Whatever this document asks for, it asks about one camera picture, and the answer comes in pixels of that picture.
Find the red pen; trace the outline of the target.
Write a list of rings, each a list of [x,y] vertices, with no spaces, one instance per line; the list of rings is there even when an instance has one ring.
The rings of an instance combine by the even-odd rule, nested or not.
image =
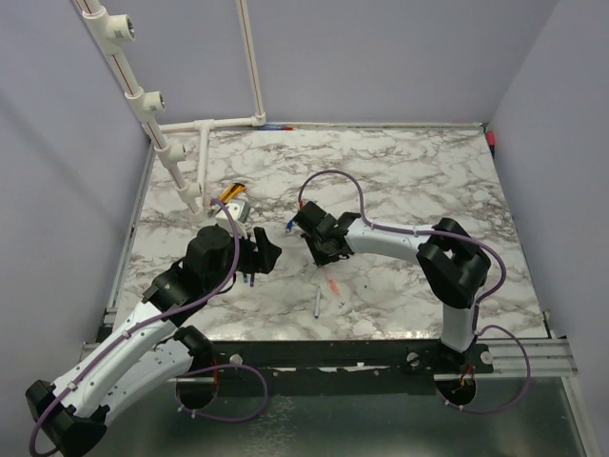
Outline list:
[[[324,276],[325,276],[325,279],[326,279],[326,281],[328,283],[328,286],[329,286],[330,290],[332,291],[332,293],[336,297],[340,298],[341,297],[341,293],[340,293],[340,290],[338,288],[338,285],[337,285],[336,281],[334,280],[333,276],[331,275],[331,272],[328,269],[326,269],[324,271]]]

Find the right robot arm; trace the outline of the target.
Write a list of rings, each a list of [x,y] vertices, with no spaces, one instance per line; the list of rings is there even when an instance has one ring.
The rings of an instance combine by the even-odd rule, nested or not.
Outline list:
[[[313,202],[302,206],[293,221],[318,267],[353,254],[375,254],[419,266],[442,302],[439,365],[458,372],[470,363],[478,314],[475,300],[491,261],[461,225],[449,218],[422,228],[378,224],[355,212],[336,218]]]

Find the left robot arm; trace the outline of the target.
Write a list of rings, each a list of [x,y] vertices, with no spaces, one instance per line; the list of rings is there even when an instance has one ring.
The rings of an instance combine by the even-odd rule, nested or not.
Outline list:
[[[84,456],[126,408],[174,376],[200,375],[217,363],[213,345],[186,321],[237,273],[269,274],[282,254],[263,228],[236,236],[201,228],[185,256],[158,275],[128,318],[84,360],[52,382],[26,391],[35,422],[52,452]]]

